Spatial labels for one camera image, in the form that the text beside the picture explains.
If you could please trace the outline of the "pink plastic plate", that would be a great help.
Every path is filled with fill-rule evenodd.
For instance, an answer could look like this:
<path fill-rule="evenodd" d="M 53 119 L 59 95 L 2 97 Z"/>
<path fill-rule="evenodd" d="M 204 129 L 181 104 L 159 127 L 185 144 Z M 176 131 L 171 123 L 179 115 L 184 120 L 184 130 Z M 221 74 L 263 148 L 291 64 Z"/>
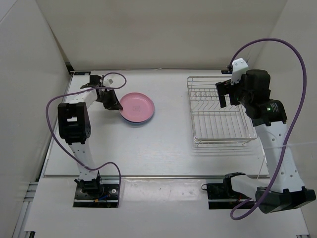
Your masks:
<path fill-rule="evenodd" d="M 132 92 L 120 99 L 123 110 L 120 114 L 131 121 L 146 120 L 155 110 L 153 101 L 146 95 Z"/>

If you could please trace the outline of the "blue plastic plate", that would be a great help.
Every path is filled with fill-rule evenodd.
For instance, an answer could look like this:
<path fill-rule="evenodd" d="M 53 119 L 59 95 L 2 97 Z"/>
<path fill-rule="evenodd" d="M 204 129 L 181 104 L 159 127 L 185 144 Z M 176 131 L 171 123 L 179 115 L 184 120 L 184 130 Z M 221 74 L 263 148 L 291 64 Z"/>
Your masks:
<path fill-rule="evenodd" d="M 143 121 L 131 121 L 131 120 L 128 120 L 127 118 L 125 118 L 124 116 L 121 116 L 121 117 L 127 123 L 135 124 L 135 125 L 142 125 L 142 124 L 150 122 L 154 115 L 155 115 L 155 111 L 153 111 L 153 113 L 146 120 L 143 120 Z"/>

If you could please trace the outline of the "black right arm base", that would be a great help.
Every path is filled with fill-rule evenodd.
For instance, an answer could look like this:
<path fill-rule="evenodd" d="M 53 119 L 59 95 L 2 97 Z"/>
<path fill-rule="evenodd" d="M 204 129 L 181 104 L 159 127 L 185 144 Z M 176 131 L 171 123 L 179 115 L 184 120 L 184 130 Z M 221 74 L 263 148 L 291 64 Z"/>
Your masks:
<path fill-rule="evenodd" d="M 237 192 L 228 194 L 221 183 L 205 183 L 201 189 L 207 193 L 209 210 L 231 210 L 248 199 Z"/>

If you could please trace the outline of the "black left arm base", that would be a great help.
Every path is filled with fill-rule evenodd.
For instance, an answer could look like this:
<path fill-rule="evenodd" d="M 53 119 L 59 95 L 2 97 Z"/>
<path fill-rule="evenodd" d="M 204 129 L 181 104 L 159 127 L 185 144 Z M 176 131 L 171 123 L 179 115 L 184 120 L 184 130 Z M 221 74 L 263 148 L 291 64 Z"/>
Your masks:
<path fill-rule="evenodd" d="M 92 181 L 76 182 L 73 199 L 74 208 L 118 208 L 120 183 L 103 183 L 99 178 Z"/>

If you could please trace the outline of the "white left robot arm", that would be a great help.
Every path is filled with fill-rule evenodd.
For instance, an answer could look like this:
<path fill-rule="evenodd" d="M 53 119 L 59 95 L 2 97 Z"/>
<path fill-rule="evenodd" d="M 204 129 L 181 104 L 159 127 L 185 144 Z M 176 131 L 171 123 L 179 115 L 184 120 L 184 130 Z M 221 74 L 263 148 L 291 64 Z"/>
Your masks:
<path fill-rule="evenodd" d="M 68 103 L 60 103 L 57 107 L 58 131 L 70 147 L 79 170 L 79 178 L 75 180 L 81 191 L 93 199 L 102 197 L 104 186 L 98 170 L 95 170 L 88 138 L 92 129 L 88 108 L 94 102 L 102 103 L 107 110 L 122 110 L 113 89 L 113 74 L 103 76 L 90 75 L 89 82 L 81 86 L 80 93 Z"/>

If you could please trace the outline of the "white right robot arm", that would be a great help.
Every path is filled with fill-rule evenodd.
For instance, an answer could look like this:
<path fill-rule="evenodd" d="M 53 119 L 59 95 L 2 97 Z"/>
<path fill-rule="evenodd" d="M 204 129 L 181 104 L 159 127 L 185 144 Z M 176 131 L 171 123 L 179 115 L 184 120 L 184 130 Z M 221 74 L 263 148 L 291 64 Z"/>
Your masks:
<path fill-rule="evenodd" d="M 270 98 L 269 85 L 270 75 L 259 69 L 246 71 L 236 82 L 227 80 L 215 85 L 221 108 L 226 106 L 226 96 L 232 106 L 244 107 L 261 141 L 270 177 L 269 184 L 265 184 L 245 173 L 227 174 L 222 192 L 228 198 L 246 196 L 265 214 L 297 209 L 317 198 L 299 176 L 287 146 L 291 128 L 286 124 L 285 108 L 279 100 Z"/>

